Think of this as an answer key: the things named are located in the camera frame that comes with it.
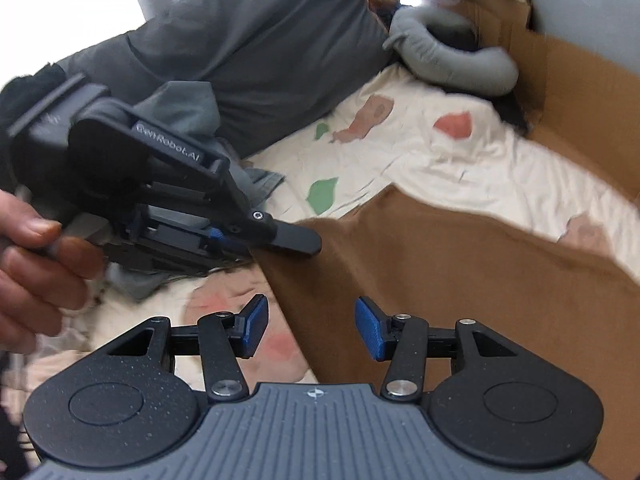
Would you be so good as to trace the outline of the person left hand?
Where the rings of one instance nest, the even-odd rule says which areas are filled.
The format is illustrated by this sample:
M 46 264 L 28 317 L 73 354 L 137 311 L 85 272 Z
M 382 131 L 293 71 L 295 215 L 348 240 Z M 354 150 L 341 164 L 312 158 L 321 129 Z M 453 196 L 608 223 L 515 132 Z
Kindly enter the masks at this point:
M 66 311 L 85 307 L 87 282 L 102 274 L 104 255 L 7 192 L 1 234 L 11 241 L 1 256 L 1 349 L 29 354 L 39 335 L 62 330 Z

